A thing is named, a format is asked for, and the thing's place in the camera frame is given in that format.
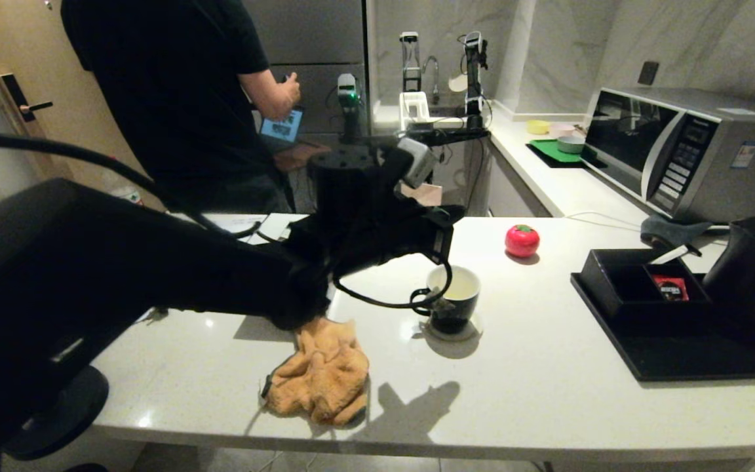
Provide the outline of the person's right hand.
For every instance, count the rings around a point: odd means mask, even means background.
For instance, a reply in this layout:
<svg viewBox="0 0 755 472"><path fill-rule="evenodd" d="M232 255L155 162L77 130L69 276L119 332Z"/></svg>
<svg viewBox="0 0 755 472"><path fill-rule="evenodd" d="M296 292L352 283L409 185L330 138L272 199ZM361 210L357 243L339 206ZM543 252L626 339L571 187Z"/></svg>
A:
<svg viewBox="0 0 755 472"><path fill-rule="evenodd" d="M285 75L281 83L275 84L275 111L277 119L289 116L293 108L301 99L301 84L298 74L292 72Z"/></svg>

